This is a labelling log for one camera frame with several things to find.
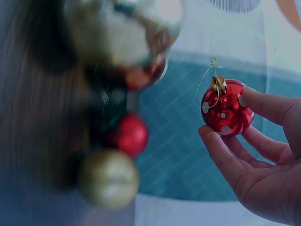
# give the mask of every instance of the finger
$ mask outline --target finger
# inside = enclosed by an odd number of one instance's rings
[[[245,168],[229,151],[221,137],[210,127],[203,126],[198,130],[198,133],[204,141],[211,159],[232,189],[234,189]]]
[[[243,132],[242,136],[262,157],[274,163],[279,162],[283,158],[288,161],[294,160],[293,153],[288,144],[275,141],[263,135],[253,126],[250,126]]]
[[[272,165],[268,164],[267,162],[257,160],[244,148],[244,146],[236,137],[222,137],[222,140],[238,158],[249,163],[254,168],[272,167]]]
[[[260,93],[249,87],[244,88],[242,97],[252,111],[280,126],[283,126],[286,114],[301,104],[299,97],[288,98]]]

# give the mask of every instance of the gold ornament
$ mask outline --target gold ornament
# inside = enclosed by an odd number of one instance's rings
[[[107,210],[128,205],[139,188],[139,172],[130,157],[117,149],[90,155],[79,168],[79,189],[86,200]]]
[[[148,65],[177,39],[183,0],[61,0],[65,42],[87,65]]]

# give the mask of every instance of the ornament hanging loop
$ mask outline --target ornament hanging loop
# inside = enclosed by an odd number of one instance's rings
[[[197,90],[196,90],[196,101],[197,101],[197,103],[198,103],[198,105],[199,105],[200,107],[205,108],[205,109],[210,109],[210,108],[213,108],[213,107],[215,107],[215,106],[217,105],[217,103],[218,103],[218,101],[219,101],[219,99],[220,99],[220,95],[221,95],[221,94],[220,94],[220,88],[223,87],[223,86],[224,86],[224,83],[225,83],[223,77],[218,77],[218,76],[217,76],[216,68],[215,68],[215,66],[214,66],[215,62],[216,62],[218,59],[220,59],[220,58],[221,58],[220,56],[218,56],[218,57],[215,56],[215,57],[212,58],[212,60],[211,60],[211,65],[210,65],[210,67],[207,69],[207,71],[205,72],[205,74],[203,75],[202,80],[201,80],[201,82],[198,84],[198,87],[197,87]],[[200,86],[201,86],[202,83],[203,83],[203,80],[204,80],[206,74],[210,71],[211,68],[213,68],[213,71],[214,71],[214,75],[212,76],[212,82],[213,82],[213,84],[211,84],[211,88],[213,88],[214,90],[216,90],[216,92],[217,92],[217,100],[216,100],[216,102],[215,102],[214,105],[209,106],[209,107],[204,107],[204,106],[201,105],[201,103],[200,103],[199,100],[198,100],[198,91],[199,91]]]

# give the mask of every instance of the gold string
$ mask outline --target gold string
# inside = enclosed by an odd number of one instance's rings
[[[210,108],[215,107],[215,106],[217,105],[219,99],[220,99],[220,90],[217,89],[217,100],[216,100],[216,102],[215,102],[214,105],[209,106],[209,107],[204,107],[204,106],[201,105],[201,103],[200,103],[199,100],[198,100],[198,91],[199,91],[199,88],[200,88],[200,86],[202,85],[203,80],[204,80],[206,74],[210,71],[211,68],[213,68],[213,71],[214,71],[213,77],[216,78],[217,81],[219,81],[219,79],[218,79],[218,77],[217,77],[216,68],[215,68],[215,66],[214,66],[215,62],[216,62],[218,59],[220,59],[220,57],[213,57],[213,59],[211,60],[211,65],[210,65],[210,67],[207,69],[207,71],[206,71],[205,74],[203,75],[203,77],[202,77],[202,79],[201,79],[201,82],[198,84],[198,87],[197,87],[197,90],[196,90],[196,101],[197,101],[198,105],[200,105],[200,106],[201,106],[202,108],[204,108],[204,109],[210,109]]]

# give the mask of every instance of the red polka dot ornament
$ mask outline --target red polka dot ornament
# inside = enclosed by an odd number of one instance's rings
[[[202,117],[207,126],[223,136],[235,136],[244,132],[254,120],[254,112],[246,106],[242,93],[245,84],[235,79],[224,79],[217,76],[213,58],[211,66],[205,75],[213,69],[214,76],[209,89],[203,95],[201,103],[198,101],[198,85],[196,99],[201,107]]]

